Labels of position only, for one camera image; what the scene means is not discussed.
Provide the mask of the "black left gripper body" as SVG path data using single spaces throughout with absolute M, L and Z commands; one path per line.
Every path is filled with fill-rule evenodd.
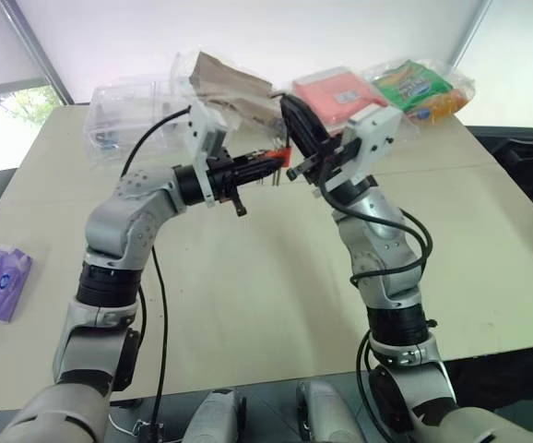
M 242 168 L 248 162 L 245 154 L 232 157 L 225 147 L 215 149 L 207 157 L 208 176 L 214 199 L 219 203 L 232 203 L 238 217 L 247 214 L 238 192 L 238 180 Z

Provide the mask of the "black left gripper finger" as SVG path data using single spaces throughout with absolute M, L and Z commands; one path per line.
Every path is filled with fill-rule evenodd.
M 288 167 L 290 154 L 287 151 L 254 151 L 233 158 L 234 164 L 244 167 L 250 164 L 279 164 Z
M 279 164 L 250 164 L 239 167 L 233 173 L 233 183 L 237 186 L 246 185 L 264 179 L 281 168 Z

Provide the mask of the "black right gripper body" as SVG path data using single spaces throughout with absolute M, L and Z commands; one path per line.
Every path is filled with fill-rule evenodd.
M 340 136 L 336 136 L 322 143 L 297 142 L 296 146 L 303 160 L 287 170 L 287 177 L 294 181 L 302 175 L 308 184 L 317 186 L 326 165 L 333 171 L 356 158 L 361 149 L 361 139 L 356 138 L 342 145 Z

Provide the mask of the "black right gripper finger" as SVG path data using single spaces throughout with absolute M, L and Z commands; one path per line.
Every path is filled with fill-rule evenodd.
M 285 126 L 299 151 L 332 151 L 339 136 L 331 136 L 310 106 L 299 97 L 285 95 Z
M 321 159 L 321 145 L 325 142 L 325 127 L 299 97 L 283 95 L 279 101 L 287 133 L 305 159 Z

